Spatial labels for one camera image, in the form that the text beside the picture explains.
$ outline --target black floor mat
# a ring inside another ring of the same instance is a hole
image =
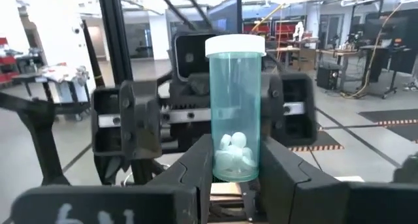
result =
[[[418,123],[418,109],[360,112],[359,115],[380,125]]]
[[[391,125],[387,126],[387,129],[412,142],[417,143],[418,141],[418,124]]]
[[[318,139],[310,145],[311,151],[342,150],[344,147],[324,131],[318,132]],[[289,148],[292,152],[308,152],[308,146],[293,146]]]

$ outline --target monitor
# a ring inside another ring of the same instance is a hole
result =
[[[215,29],[242,33],[242,0],[226,0],[211,8],[208,17]]]
[[[363,39],[375,40],[380,32],[380,29],[385,23],[386,17],[380,19],[368,19],[364,24]],[[389,18],[382,29],[380,40],[382,39],[401,39],[403,40],[406,34],[406,26],[408,19],[405,17]]]

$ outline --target yellow cable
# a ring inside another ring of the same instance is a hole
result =
[[[376,43],[374,44],[374,48],[373,48],[373,52],[372,52],[372,57],[370,58],[370,63],[369,63],[369,65],[368,65],[368,67],[367,67],[367,73],[366,73],[366,78],[365,78],[365,80],[364,80],[364,85],[363,85],[363,87],[360,89],[360,90],[358,90],[356,93],[354,93],[354,94],[352,94],[352,95],[346,95],[345,93],[341,93],[341,96],[342,97],[344,97],[344,98],[347,98],[347,99],[352,99],[352,98],[355,98],[356,96],[358,96],[359,94],[361,94],[366,88],[367,88],[367,86],[368,86],[368,83],[369,83],[369,76],[370,76],[370,73],[371,73],[371,70],[372,70],[372,64],[373,64],[373,60],[374,60],[374,56],[375,56],[375,54],[376,54],[376,48],[378,47],[378,43],[379,43],[379,39],[380,39],[380,36],[381,36],[381,32],[382,32],[382,30],[383,30],[383,28],[385,27],[385,25],[386,25],[386,23],[387,23],[387,21],[389,21],[389,19],[391,18],[391,16],[393,16],[393,14],[400,8],[400,6],[401,6],[402,4],[400,3],[393,11],[392,11],[392,13],[390,13],[390,15],[388,16],[388,17],[386,17],[386,19],[385,19],[385,21],[383,22],[383,25],[381,26],[381,28],[380,28],[380,31],[379,31],[379,33],[378,33],[378,36],[376,37]]]
[[[271,16],[273,16],[273,14],[277,11],[279,11],[280,9],[283,8],[283,6],[285,6],[285,3],[282,3],[281,5],[277,6],[277,8],[275,8],[271,13],[269,13],[265,18],[263,18],[258,24],[255,24],[255,26],[253,27],[253,29],[251,31],[255,31],[256,29],[258,29],[258,27],[265,22],[267,19],[269,19]]]
[[[278,40],[278,49],[277,49],[277,58],[276,58],[279,60],[280,60],[280,40],[281,40],[281,16],[282,16],[282,13],[280,13],[280,20],[279,20],[279,40]]]

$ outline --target warning tape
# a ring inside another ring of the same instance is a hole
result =
[[[403,125],[412,123],[418,123],[418,120],[387,120],[377,122],[378,125]]]
[[[294,146],[289,148],[292,152],[308,152],[309,147],[311,151],[325,151],[325,150],[344,150],[344,147],[341,145],[326,145],[326,146]]]

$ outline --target white pill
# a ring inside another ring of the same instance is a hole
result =
[[[218,170],[227,170],[234,167],[234,156],[225,151],[217,151],[215,153],[215,168]]]
[[[235,146],[234,144],[227,147],[226,152],[230,153],[233,156],[235,162],[242,160],[242,148]]]
[[[242,155],[248,159],[253,159],[253,151],[249,148],[242,148]]]
[[[221,150],[226,150],[227,146],[229,146],[229,144],[231,144],[231,136],[230,135],[223,135],[222,139],[221,139],[221,143],[219,145],[219,148]]]
[[[247,137],[244,133],[236,132],[231,138],[231,143],[238,147],[245,147],[247,144]]]
[[[253,170],[257,168],[257,163],[254,160],[248,159],[245,156],[242,158],[241,165],[242,165],[242,168],[245,170]]]

